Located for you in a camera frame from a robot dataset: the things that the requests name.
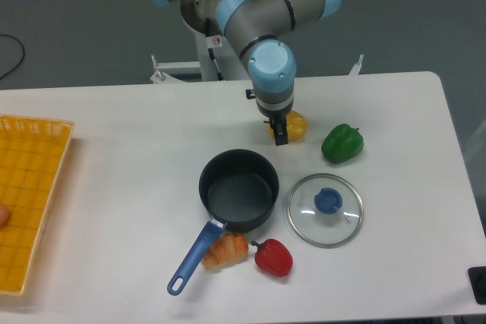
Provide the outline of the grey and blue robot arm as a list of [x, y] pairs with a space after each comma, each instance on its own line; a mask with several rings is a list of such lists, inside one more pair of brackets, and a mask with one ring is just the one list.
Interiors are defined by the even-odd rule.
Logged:
[[342, 0], [153, 0], [180, 4], [182, 20], [194, 32], [202, 75], [230, 80], [246, 73], [247, 92], [267, 117], [276, 145], [288, 143], [286, 116], [294, 100], [296, 62], [279, 37], [321, 20]]

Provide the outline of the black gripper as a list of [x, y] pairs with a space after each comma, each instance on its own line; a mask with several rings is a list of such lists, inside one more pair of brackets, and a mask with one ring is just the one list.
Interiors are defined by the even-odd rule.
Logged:
[[254, 99], [262, 115], [273, 122], [275, 144], [283, 146], [289, 143], [285, 116], [293, 106], [293, 89], [289, 88], [279, 93], [268, 93], [259, 89], [246, 89], [247, 99]]

